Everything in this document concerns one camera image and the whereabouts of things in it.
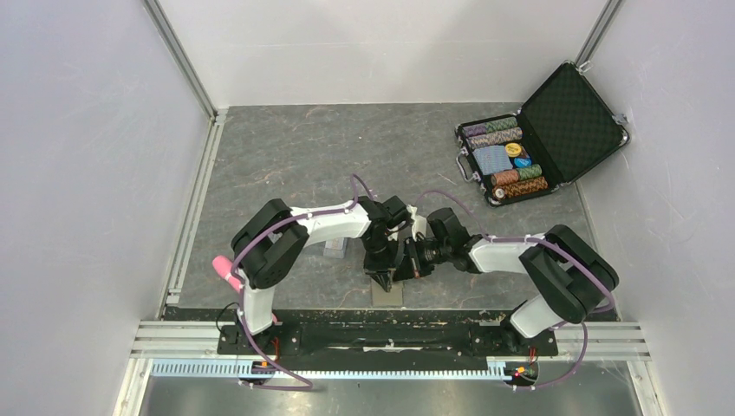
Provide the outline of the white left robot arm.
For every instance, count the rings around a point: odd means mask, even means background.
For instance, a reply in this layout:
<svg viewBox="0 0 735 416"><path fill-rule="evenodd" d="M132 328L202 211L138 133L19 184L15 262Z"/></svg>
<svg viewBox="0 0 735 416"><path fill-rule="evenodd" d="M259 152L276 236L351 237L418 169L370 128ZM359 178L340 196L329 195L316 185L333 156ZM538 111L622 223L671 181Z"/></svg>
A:
<svg viewBox="0 0 735 416"><path fill-rule="evenodd" d="M231 240L235 258L223 274L239 295L241 344L256 354L270 346L275 287L311 245L338 238L361 241L365 274L389 291L404 253L399 236L411 232L415 214L415 207L397 196L385 202L360 196L318 208L269 201Z"/></svg>

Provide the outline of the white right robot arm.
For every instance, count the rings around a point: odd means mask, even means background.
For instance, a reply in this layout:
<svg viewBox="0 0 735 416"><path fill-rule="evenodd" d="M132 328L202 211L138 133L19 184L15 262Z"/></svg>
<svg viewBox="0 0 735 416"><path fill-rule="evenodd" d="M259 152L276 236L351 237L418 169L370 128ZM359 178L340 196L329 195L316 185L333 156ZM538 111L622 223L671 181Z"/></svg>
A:
<svg viewBox="0 0 735 416"><path fill-rule="evenodd" d="M436 266L449 263L470 274L523 273L534 283L537 296L503 320L500 340L513 354L525 352L544 330L579 324L614 307L618 274L566 225L524 237L484 237L470 234L452 209L443 208L428 216L426 226L429 236L413 228L402 240L395 279L428 276Z"/></svg>

